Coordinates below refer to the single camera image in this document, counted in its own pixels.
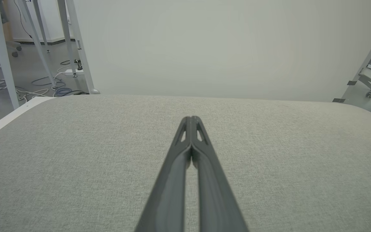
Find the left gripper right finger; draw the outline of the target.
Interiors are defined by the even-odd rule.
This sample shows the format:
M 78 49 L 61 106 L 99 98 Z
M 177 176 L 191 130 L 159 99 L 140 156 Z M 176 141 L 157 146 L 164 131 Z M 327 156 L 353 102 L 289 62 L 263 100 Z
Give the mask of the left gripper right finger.
M 243 214 L 198 116 L 191 117 L 191 149 L 198 170 L 200 231 L 247 232 Z

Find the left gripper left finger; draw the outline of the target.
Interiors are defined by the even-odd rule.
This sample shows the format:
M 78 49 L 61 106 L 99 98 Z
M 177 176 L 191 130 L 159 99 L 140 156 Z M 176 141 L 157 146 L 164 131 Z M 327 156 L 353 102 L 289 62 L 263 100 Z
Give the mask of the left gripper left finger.
M 135 228 L 136 232 L 183 232 L 186 170 L 191 162 L 191 118 L 177 129 L 159 175 Z

